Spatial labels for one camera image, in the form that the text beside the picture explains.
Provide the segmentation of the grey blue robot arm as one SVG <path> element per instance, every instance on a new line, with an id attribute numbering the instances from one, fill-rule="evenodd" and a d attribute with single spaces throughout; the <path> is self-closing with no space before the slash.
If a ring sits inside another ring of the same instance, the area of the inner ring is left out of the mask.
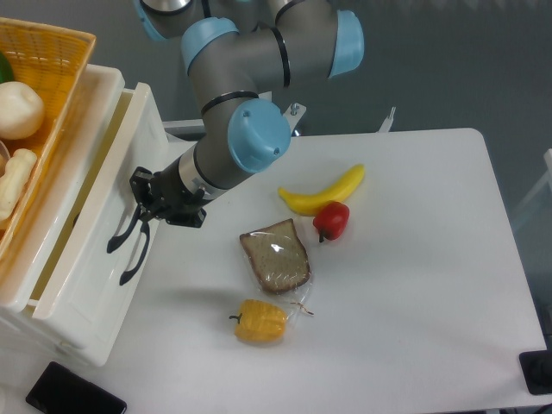
<path id="1" fill-rule="evenodd" d="M 155 40 L 180 41 L 205 134 L 159 172 L 130 180 L 133 219 L 198 228 L 204 206 L 266 170 L 290 145 L 292 127 L 263 94 L 355 70 L 364 33 L 350 10 L 327 1 L 271 1 L 262 26 L 255 1 L 138 1 Z"/>

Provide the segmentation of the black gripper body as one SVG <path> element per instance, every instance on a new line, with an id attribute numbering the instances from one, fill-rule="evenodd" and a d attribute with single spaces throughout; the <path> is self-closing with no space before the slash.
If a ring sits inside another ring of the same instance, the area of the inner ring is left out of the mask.
<path id="1" fill-rule="evenodd" d="M 152 217 L 170 225 L 202 227 L 206 217 L 204 191 L 187 189 L 180 177 L 179 160 L 155 172 L 147 187 L 147 210 Z"/>

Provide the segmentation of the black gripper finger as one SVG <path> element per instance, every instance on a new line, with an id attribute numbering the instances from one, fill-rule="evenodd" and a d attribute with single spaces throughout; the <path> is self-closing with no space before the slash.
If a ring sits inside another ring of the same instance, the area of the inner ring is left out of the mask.
<path id="1" fill-rule="evenodd" d="M 163 220 L 163 214 L 165 212 L 164 205 L 150 205 L 138 204 L 138 220 L 143 223 L 149 223 L 152 220 Z"/>
<path id="2" fill-rule="evenodd" d="M 137 203 L 150 203 L 152 200 L 151 180 L 154 174 L 148 169 L 138 166 L 132 173 L 129 183 Z"/>

